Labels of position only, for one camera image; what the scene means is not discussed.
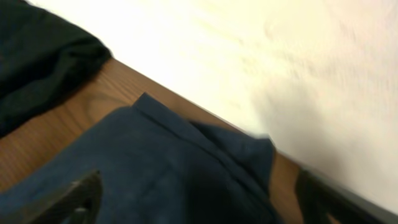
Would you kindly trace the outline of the navy blue shorts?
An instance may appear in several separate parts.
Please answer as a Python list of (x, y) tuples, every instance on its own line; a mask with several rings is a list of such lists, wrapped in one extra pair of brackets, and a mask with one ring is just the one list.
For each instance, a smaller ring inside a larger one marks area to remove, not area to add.
[(2, 193), (1, 213), (98, 170), (98, 223), (280, 223), (273, 157), (268, 139), (188, 121), (142, 95)]

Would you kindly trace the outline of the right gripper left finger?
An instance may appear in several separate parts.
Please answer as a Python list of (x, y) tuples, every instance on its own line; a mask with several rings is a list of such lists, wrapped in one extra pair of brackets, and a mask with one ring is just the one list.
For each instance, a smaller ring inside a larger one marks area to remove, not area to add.
[(102, 194), (101, 174), (94, 170), (1, 217), (1, 223), (94, 224), (100, 210)]

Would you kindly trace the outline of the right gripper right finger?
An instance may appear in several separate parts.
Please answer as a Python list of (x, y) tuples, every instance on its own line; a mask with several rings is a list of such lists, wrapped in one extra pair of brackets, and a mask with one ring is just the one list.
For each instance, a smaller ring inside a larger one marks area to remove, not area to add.
[(307, 170), (298, 173), (295, 193), (304, 223), (397, 223), (397, 215)]

